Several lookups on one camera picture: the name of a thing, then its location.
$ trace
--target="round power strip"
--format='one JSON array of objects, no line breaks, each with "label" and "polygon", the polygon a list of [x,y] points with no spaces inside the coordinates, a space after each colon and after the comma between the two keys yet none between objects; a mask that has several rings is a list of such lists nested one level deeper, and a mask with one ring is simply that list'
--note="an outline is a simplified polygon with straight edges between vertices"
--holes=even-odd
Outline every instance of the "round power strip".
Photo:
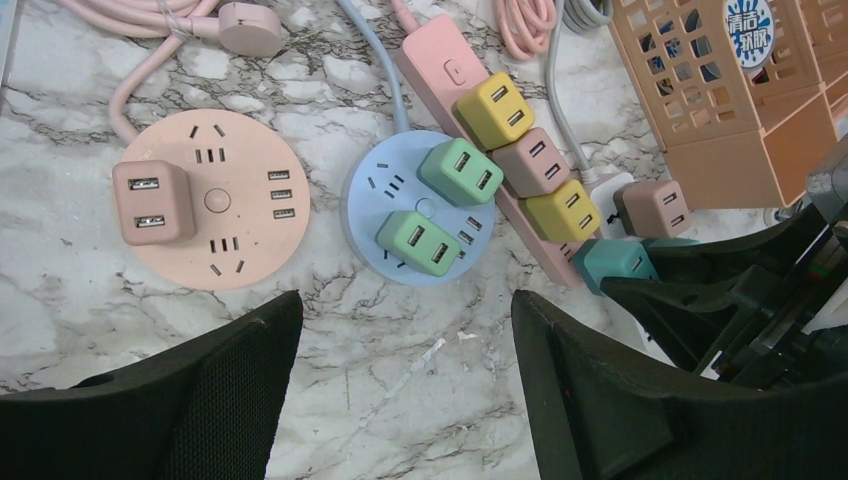
[{"label": "round power strip", "polygon": [[[348,243],[363,263],[398,283],[427,287],[454,280],[480,259],[492,236],[494,200],[454,207],[418,179],[430,149],[449,140],[426,130],[389,137],[351,170],[345,184],[341,216]],[[377,244],[377,231],[395,210],[415,210],[459,240],[462,253],[445,276],[413,270]]]},{"label": "round power strip", "polygon": [[303,167],[288,144],[256,120],[208,109],[169,116],[141,132],[121,158],[140,160],[164,160],[188,175],[196,234],[132,247],[173,282],[203,290],[258,282],[291,257],[306,232]]}]

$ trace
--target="marble surface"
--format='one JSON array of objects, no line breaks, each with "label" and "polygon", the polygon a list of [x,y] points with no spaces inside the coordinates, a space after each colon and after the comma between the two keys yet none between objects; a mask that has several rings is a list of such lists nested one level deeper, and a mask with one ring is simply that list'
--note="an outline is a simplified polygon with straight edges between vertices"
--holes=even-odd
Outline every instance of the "marble surface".
[{"label": "marble surface", "polygon": [[[384,39],[402,32],[388,2],[356,2]],[[553,132],[538,62],[503,54],[489,0],[411,2],[419,19],[447,11],[493,71],[520,81]],[[0,106],[0,394],[64,388],[221,326],[298,289],[306,323],[269,479],[538,478],[508,316],[532,289],[615,336],[585,289],[551,285],[501,221],[483,260],[437,288],[387,284],[347,247],[338,219],[347,169],[390,134],[385,76],[331,1],[274,2],[288,41],[273,60],[184,46],[135,94],[144,127],[190,108],[226,108],[276,129],[309,175],[313,212],[291,261],[251,288],[180,288],[121,241],[110,170],[112,90],[157,41],[91,28],[45,0],[23,2]],[[659,177],[665,167],[607,31],[564,34],[559,90],[599,164]],[[435,128],[406,87],[417,128]],[[761,211],[698,212],[691,236],[763,228]]]}]

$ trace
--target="power switch button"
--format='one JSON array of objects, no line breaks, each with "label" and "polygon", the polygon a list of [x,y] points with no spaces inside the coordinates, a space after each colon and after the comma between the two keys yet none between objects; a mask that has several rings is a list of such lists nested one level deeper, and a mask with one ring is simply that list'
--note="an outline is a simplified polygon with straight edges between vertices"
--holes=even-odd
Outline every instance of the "power switch button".
[{"label": "power switch button", "polygon": [[445,62],[445,71],[448,73],[448,77],[450,77],[454,85],[462,85],[465,83],[465,72],[462,71],[462,67],[459,66],[459,62],[456,60],[448,60]]}]

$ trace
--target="blue round power strip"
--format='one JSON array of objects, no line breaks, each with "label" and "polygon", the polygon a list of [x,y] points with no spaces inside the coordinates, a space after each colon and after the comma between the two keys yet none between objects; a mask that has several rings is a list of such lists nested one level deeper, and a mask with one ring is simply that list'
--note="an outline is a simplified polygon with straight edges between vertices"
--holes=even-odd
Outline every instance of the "blue round power strip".
[{"label": "blue round power strip", "polygon": [[[430,149],[449,140],[427,130],[393,135],[368,152],[345,183],[341,217],[348,244],[363,263],[398,283],[428,287],[454,280],[480,259],[492,237],[494,200],[454,207],[418,179],[418,167]],[[459,240],[462,253],[445,276],[413,270],[377,244],[377,231],[395,210],[418,211]]]}]

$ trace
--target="peach round power strip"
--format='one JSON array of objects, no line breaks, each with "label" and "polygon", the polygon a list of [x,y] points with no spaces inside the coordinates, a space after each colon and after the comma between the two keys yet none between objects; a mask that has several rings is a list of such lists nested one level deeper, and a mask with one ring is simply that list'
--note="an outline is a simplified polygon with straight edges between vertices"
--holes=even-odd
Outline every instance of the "peach round power strip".
[{"label": "peach round power strip", "polygon": [[303,167],[276,132],[249,117],[224,110],[169,116],[141,132],[121,158],[142,160],[163,160],[188,177],[194,235],[132,247],[173,282],[203,290],[258,282],[292,256],[306,232]]}]

